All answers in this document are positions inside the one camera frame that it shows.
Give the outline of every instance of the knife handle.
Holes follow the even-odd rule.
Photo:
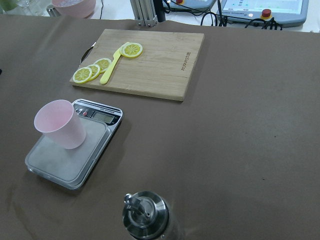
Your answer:
[[[109,78],[120,58],[120,54],[114,55],[113,61],[111,62],[110,66],[108,67],[108,69],[103,73],[101,79],[100,79],[100,83],[101,84],[106,84],[109,81]]]

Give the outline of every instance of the metal bracket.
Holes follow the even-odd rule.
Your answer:
[[[137,25],[153,27],[158,23],[153,0],[130,0]]]

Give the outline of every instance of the emergency stop button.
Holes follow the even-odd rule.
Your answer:
[[[270,9],[263,9],[261,14],[262,19],[269,19],[271,18],[271,10]]]

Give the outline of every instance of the plastic cup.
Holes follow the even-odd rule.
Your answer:
[[[86,129],[71,102],[55,100],[34,117],[34,127],[64,149],[75,149],[86,139]]]

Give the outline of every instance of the yellow knife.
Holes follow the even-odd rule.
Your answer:
[[[104,74],[102,75],[101,79],[100,79],[100,83],[101,84],[106,84],[109,81],[109,78],[121,56],[120,54],[120,50],[123,46],[119,47],[117,51],[114,52],[113,54],[113,60],[110,64],[110,66],[107,68],[107,70],[104,72]]]

